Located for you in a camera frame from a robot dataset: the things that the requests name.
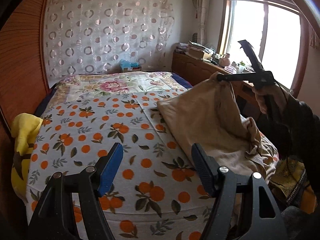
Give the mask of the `person's right hand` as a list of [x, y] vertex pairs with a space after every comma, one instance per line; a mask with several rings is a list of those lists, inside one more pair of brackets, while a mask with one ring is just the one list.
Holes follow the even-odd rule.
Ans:
[[255, 94], [255, 99], [258, 103], [261, 113], [263, 114], [267, 114], [270, 111], [268, 109], [266, 99], [270, 100], [272, 111], [275, 110], [282, 114], [290, 96], [287, 91], [277, 84], [264, 86], [261, 89], [256, 89], [253, 87], [252, 91]]

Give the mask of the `person's right forearm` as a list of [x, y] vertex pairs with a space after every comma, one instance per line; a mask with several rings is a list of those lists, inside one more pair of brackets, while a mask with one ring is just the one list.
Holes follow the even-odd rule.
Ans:
[[319, 199], [319, 117], [311, 108], [287, 93], [276, 96], [280, 109], [279, 124], [284, 135], [278, 144], [282, 158], [295, 156], [305, 166], [306, 175]]

